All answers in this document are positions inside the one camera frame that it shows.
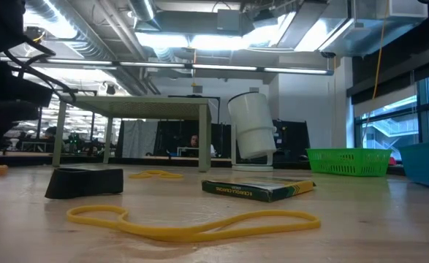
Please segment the yellow rubber band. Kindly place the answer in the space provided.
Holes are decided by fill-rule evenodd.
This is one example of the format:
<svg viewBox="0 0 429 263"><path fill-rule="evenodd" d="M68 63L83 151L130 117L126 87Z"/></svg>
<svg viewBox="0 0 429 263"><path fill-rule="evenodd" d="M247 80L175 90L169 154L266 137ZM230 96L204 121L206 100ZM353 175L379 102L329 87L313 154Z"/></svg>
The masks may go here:
<svg viewBox="0 0 429 263"><path fill-rule="evenodd" d="M87 217L84 214L90 212L112 212L117 215L114 221L100 218ZM112 205L87 205L75 207L67 211L67 220L76 224L98 226L115 229L133 235L149 238L157 241L172 243L199 243L207 241L225 240L230 238L248 237L253 235L265 235L279 232L293 232L308 229L318 229L321 221L309 213L293 210L259 210L243 213L237 216L189 227L152 227L135 224L127 220L129 211L123 207ZM239 223L253 218L273 216L286 216L303 219L300 223L278 224L270 226L258 226L243 229L223 230L224 226Z"/></svg>
<svg viewBox="0 0 429 263"><path fill-rule="evenodd" d="M158 177L162 179L169 179L169 180L177 180L177 179L183 179L183 175L167 172L164 170L145 170L139 173L131 174L129 178L131 179L146 179L146 178L152 178L152 177Z"/></svg>

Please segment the white hanging cloth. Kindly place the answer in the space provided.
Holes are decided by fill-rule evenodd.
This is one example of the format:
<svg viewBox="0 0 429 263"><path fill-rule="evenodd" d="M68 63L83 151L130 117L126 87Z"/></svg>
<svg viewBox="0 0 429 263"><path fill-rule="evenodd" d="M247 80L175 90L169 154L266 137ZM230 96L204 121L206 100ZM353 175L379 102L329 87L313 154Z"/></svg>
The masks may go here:
<svg viewBox="0 0 429 263"><path fill-rule="evenodd" d="M142 159L153 155L158 121L123 121L122 157Z"/></svg>

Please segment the pale green perforated shelf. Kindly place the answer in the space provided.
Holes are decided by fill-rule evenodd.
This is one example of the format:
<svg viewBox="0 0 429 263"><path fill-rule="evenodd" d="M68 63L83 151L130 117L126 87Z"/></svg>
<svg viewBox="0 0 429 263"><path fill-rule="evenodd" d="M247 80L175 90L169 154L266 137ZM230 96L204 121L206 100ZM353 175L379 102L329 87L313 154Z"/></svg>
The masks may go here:
<svg viewBox="0 0 429 263"><path fill-rule="evenodd" d="M211 114L209 100L187 97L139 97L139 96L71 96L63 95L58 109L57 132L54 142L52 165L61 163L61 146L67 105L100 114L107 118L104 163L110 158L111 128L115 118L144 118L199 121L198 170L211 168Z"/></svg>

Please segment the black partition panel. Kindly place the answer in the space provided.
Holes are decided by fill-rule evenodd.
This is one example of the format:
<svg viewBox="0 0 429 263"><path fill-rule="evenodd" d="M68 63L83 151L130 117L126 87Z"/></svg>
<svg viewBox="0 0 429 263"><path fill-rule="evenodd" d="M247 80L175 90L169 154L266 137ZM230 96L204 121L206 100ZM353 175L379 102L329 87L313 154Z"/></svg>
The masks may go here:
<svg viewBox="0 0 429 263"><path fill-rule="evenodd" d="M188 157L191 136L200 138L198 121L160 121L157 128L154 156ZM211 124L211 156L229 159L231 157L231 126L228 124Z"/></svg>

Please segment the long ceiling light bar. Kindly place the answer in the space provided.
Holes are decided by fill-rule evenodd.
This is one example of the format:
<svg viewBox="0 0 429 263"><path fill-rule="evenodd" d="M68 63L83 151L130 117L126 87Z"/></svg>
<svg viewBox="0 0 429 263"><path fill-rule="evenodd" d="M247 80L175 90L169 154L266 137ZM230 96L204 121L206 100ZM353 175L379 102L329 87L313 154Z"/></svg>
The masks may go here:
<svg viewBox="0 0 429 263"><path fill-rule="evenodd" d="M236 71L236 72L260 72L277 73L291 75L326 75L334 74L331 69L309 69L309 68L281 68L273 66L236 66L220 64L193 64L193 63L164 63L164 62L144 62L144 61L96 61L83 59L67 58L39 58L32 64L50 64L60 66L82 66L89 69L110 69L116 70L117 67L141 67L156 69L188 69L188 70L218 70L218 71Z"/></svg>

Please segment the white tilted pen cup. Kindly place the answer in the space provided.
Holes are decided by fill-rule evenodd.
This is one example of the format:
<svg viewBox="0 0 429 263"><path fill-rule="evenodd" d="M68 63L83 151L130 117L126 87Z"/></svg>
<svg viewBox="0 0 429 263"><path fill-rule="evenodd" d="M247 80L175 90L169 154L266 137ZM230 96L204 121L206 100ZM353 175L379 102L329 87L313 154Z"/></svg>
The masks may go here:
<svg viewBox="0 0 429 263"><path fill-rule="evenodd" d="M273 171L276 130L267 97L258 92L238 94L228 101L231 119L232 169L245 172ZM266 156L265 164L239 164L237 157L255 159Z"/></svg>

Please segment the yellow green crayon box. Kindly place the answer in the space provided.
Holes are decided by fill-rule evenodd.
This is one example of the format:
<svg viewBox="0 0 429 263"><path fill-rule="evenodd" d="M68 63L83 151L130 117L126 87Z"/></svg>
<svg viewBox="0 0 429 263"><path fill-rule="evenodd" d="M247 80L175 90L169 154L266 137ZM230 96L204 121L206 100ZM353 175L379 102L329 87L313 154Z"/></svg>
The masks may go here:
<svg viewBox="0 0 429 263"><path fill-rule="evenodd" d="M203 180L201 186L203 191L211 194L275 202L313 191L316 184L311 180L246 177Z"/></svg>

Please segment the grey ceiling box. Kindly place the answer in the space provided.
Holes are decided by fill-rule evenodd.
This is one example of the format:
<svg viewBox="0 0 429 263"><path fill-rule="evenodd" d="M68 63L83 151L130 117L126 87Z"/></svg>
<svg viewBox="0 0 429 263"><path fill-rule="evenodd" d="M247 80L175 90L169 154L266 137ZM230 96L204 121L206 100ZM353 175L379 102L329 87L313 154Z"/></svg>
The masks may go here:
<svg viewBox="0 0 429 263"><path fill-rule="evenodd" d="M217 29L219 31L239 31L241 29L241 13L234 9L218 9Z"/></svg>

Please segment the green plastic basket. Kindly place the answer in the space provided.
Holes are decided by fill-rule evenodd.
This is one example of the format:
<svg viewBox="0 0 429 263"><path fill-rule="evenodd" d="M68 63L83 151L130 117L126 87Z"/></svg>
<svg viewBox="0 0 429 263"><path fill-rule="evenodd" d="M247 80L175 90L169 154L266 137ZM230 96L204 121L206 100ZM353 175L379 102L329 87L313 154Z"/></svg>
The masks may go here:
<svg viewBox="0 0 429 263"><path fill-rule="evenodd" d="M385 176L392 153L367 148L309 148L306 151L313 172L355 177Z"/></svg>

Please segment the blue plastic basket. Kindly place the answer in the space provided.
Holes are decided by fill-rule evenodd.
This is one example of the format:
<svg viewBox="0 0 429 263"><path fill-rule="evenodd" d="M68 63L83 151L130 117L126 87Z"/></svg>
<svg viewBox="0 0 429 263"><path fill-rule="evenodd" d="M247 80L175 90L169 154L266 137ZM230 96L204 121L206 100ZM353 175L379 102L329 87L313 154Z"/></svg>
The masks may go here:
<svg viewBox="0 0 429 263"><path fill-rule="evenodd" d="M429 186L429 142L402 147L400 154L406 177Z"/></svg>

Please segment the ribbed silver air duct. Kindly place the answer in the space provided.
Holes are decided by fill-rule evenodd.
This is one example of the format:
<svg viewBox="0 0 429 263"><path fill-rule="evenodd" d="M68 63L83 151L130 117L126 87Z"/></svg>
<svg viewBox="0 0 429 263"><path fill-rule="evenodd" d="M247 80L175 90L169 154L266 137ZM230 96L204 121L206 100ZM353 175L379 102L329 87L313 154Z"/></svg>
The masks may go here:
<svg viewBox="0 0 429 263"><path fill-rule="evenodd" d="M128 0L128 2L138 20L150 21L156 17L157 6L154 0Z"/></svg>

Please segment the rectangular metal air duct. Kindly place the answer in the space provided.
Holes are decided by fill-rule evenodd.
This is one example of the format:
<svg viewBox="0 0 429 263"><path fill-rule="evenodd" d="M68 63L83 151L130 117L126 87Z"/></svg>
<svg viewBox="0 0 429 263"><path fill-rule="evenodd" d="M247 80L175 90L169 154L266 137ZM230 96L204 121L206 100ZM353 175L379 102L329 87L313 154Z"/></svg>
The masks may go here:
<svg viewBox="0 0 429 263"><path fill-rule="evenodd" d="M319 51L338 56L366 56L401 37L428 18L418 0L347 0L348 17Z"/></svg>

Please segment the black window frame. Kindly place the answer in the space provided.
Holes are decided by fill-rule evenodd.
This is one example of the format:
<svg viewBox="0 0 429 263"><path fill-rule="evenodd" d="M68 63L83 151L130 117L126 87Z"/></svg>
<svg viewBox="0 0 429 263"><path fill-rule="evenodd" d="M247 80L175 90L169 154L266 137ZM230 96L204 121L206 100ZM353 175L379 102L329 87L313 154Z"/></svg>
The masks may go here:
<svg viewBox="0 0 429 263"><path fill-rule="evenodd" d="M391 150L429 142L429 77L398 91L354 106L354 143L357 148Z"/></svg>

